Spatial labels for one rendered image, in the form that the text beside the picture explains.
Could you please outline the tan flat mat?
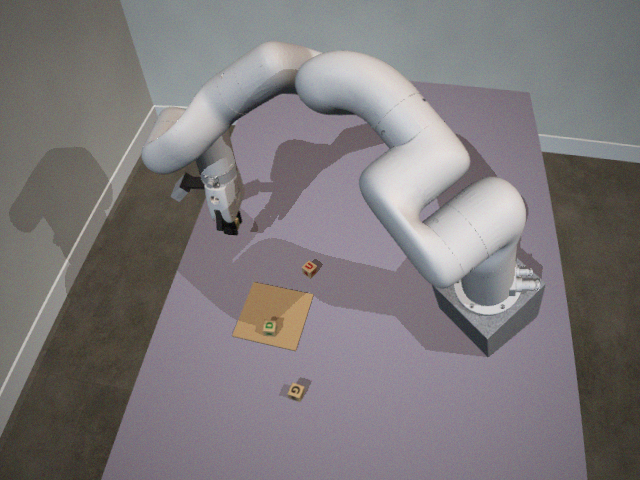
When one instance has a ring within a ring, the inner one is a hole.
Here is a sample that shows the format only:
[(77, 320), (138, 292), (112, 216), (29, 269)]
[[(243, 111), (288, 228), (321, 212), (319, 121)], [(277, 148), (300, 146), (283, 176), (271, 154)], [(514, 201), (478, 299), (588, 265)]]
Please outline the tan flat mat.
[[(232, 337), (296, 351), (313, 294), (253, 282)], [(276, 337), (264, 336), (276, 320)]]

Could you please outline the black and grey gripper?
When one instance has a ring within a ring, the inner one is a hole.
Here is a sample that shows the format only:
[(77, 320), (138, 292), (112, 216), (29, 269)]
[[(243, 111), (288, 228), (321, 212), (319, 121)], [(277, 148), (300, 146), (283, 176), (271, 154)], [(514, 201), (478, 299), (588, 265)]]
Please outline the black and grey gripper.
[[(230, 182), (213, 186), (212, 189), (208, 189), (206, 183), (202, 181), (205, 184), (209, 212), (213, 221), (216, 220), (217, 231), (224, 231), (224, 234), (227, 235), (238, 235), (237, 226), (234, 222), (236, 216), (239, 218), (239, 223), (242, 223), (239, 208), (245, 190), (238, 167), (237, 174)], [(236, 180), (233, 182), (235, 178)]]

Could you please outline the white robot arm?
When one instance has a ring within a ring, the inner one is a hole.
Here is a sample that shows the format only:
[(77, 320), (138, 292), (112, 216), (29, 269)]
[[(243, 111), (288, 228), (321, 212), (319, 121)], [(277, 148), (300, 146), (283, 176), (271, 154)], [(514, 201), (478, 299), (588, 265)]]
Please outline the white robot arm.
[(170, 174), (196, 160), (200, 177), (185, 173), (176, 182), (170, 197), (178, 202), (204, 183), (210, 189), (226, 184), (237, 174), (228, 128), (280, 94), (298, 94), (315, 112), (358, 115), (389, 147), (361, 173), (360, 191), (431, 285), (453, 285), (459, 302), (483, 316), (507, 311), (522, 290), (540, 290), (540, 281), (522, 280), (533, 269), (519, 269), (515, 261), (526, 223), (517, 189), (499, 177), (479, 179), (421, 222), (423, 208), (469, 169), (467, 150), (389, 64), (354, 51), (321, 53), (279, 41), (251, 49), (210, 78), (187, 109), (160, 112), (142, 147), (143, 163)]

